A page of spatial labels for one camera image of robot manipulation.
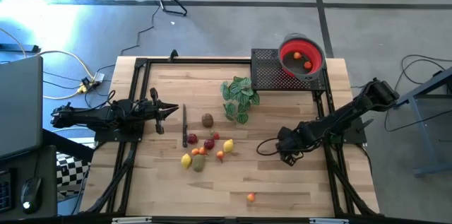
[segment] checkered cloth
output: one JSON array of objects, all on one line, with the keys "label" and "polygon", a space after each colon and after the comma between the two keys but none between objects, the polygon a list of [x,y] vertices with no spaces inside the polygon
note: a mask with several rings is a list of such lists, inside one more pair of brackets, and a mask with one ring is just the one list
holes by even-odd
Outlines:
[{"label": "checkered cloth", "polygon": [[[56,157],[56,183],[57,187],[80,184],[83,176],[88,171],[90,163],[79,160],[65,154],[58,154]],[[64,196],[78,194],[79,189],[60,190],[59,193]]]}]

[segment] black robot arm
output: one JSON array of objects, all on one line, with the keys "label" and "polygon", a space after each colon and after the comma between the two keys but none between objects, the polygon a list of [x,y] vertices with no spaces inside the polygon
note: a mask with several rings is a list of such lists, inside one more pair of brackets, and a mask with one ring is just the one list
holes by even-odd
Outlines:
[{"label": "black robot arm", "polygon": [[374,78],[361,93],[345,106],[320,120],[300,122],[294,130],[287,127],[278,132],[278,150],[281,160],[294,165],[300,154],[317,149],[323,140],[334,135],[342,135],[353,120],[372,110],[384,112],[396,104],[399,94],[385,81]]},{"label": "black robot arm", "polygon": [[137,123],[155,119],[156,131],[163,134],[162,120],[165,120],[179,106],[176,104],[163,103],[158,99],[156,89],[150,89],[152,101],[147,99],[114,100],[109,102],[112,95],[109,95],[110,106],[100,108],[74,108],[67,105],[56,108],[52,113],[51,124],[55,128],[70,127],[77,124],[86,125],[93,131],[117,130],[127,133],[133,130]]}]

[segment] keyboard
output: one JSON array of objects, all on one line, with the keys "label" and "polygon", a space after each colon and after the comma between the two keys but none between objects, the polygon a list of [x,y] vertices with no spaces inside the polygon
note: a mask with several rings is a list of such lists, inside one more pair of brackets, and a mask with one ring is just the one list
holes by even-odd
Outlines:
[{"label": "keyboard", "polygon": [[11,170],[0,170],[0,213],[13,209]]}]

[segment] artificial plant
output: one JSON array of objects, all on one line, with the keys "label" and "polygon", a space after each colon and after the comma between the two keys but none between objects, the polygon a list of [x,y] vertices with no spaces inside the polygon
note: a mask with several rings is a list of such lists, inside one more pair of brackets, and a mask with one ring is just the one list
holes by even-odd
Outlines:
[{"label": "artificial plant", "polygon": [[[229,101],[227,104],[223,104],[225,107],[225,116],[228,120],[241,124],[245,124],[248,121],[248,115],[246,111],[252,105],[259,105],[259,94],[251,89],[250,78],[240,78],[235,76],[233,82],[228,86],[227,81],[224,81],[220,86],[220,91],[223,94],[223,98]],[[233,101],[236,100],[238,107],[236,109]]]}]

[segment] computer mouse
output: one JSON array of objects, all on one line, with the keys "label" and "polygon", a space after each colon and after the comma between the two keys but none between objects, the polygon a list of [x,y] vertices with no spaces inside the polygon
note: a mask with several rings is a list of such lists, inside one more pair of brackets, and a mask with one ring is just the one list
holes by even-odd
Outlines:
[{"label": "computer mouse", "polygon": [[20,193],[20,204],[24,213],[34,213],[41,207],[41,183],[41,178],[33,177],[23,184],[22,192]]}]

